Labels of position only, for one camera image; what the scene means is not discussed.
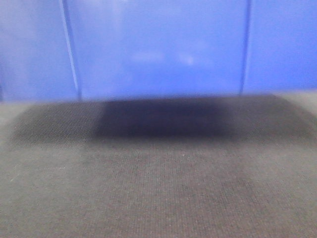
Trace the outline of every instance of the textured fabric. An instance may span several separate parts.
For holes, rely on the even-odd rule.
[[[317,237],[316,118],[284,99],[2,105],[0,118],[0,237]]]

